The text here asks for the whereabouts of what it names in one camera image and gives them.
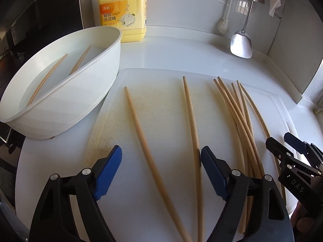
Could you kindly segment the person's right hand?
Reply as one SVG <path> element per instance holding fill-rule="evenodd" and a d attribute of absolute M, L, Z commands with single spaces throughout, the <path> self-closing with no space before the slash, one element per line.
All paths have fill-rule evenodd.
<path fill-rule="evenodd" d="M 297 202 L 297 206 L 290 220 L 294 233 L 294 241 L 307 241 L 308 233 L 314 224 L 314 220 L 307 216 L 307 210 L 300 202 Z"/>

